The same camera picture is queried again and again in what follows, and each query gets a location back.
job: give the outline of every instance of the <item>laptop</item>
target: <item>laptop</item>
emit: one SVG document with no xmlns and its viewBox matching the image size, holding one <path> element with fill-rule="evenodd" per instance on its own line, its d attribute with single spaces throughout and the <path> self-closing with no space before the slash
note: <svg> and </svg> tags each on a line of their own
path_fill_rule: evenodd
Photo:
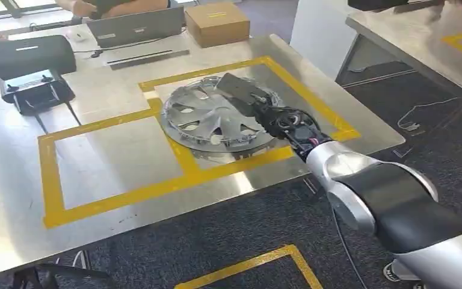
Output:
<svg viewBox="0 0 462 289">
<path fill-rule="evenodd" d="M 183 7 L 148 11 L 88 22 L 96 42 L 109 48 L 180 34 Z"/>
</svg>

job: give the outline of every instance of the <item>mouse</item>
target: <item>mouse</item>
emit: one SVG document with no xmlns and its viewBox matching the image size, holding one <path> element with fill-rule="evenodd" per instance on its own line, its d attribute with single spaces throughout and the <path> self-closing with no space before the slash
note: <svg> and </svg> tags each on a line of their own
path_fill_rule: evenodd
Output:
<svg viewBox="0 0 462 289">
<path fill-rule="evenodd" d="M 72 40 L 74 42 L 83 42 L 87 39 L 86 34 L 77 29 L 68 30 L 68 32 L 66 33 L 66 37 L 68 38 L 68 40 Z"/>
</svg>

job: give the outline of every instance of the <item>yellow floor tape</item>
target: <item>yellow floor tape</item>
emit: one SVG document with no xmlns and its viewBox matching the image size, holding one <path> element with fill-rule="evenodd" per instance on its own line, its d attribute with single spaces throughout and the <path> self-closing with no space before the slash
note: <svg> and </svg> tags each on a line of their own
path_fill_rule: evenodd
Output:
<svg viewBox="0 0 462 289">
<path fill-rule="evenodd" d="M 323 289 L 323 287 L 318 281 L 318 278 L 316 278 L 314 272 L 311 270 L 306 260 L 304 259 L 304 257 L 295 245 L 287 245 L 272 252 L 268 252 L 266 254 L 254 257 L 241 263 L 226 267 L 224 269 L 204 275 L 202 277 L 196 278 L 186 283 L 178 284 L 175 286 L 174 289 L 201 288 L 203 286 L 207 286 L 211 283 L 261 266 L 265 263 L 274 261 L 284 256 L 291 256 L 291 258 L 293 258 L 293 261 L 295 261 L 295 264 L 297 265 L 298 269 L 304 276 L 305 280 L 307 281 L 311 289 Z"/>
</svg>

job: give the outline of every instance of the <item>white wall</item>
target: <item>white wall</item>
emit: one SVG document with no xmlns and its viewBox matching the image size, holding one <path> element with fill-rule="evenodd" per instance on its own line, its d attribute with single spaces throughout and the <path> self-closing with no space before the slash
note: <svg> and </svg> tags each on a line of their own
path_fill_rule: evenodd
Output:
<svg viewBox="0 0 462 289">
<path fill-rule="evenodd" d="M 347 0 L 300 0 L 290 45 L 331 79 L 339 69 L 357 33 L 345 24 L 358 11 Z"/>
</svg>

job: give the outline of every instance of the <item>robotic arm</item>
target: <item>robotic arm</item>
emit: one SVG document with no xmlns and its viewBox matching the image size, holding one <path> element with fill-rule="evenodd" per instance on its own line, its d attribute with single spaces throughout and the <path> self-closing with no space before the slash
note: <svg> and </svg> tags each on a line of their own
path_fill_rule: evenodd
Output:
<svg viewBox="0 0 462 289">
<path fill-rule="evenodd" d="M 232 74 L 217 89 L 273 137 L 289 141 L 348 226 L 377 237 L 431 288 L 462 289 L 462 217 L 437 203 L 426 177 L 352 151 L 307 112 L 273 107 L 267 93 Z"/>
</svg>

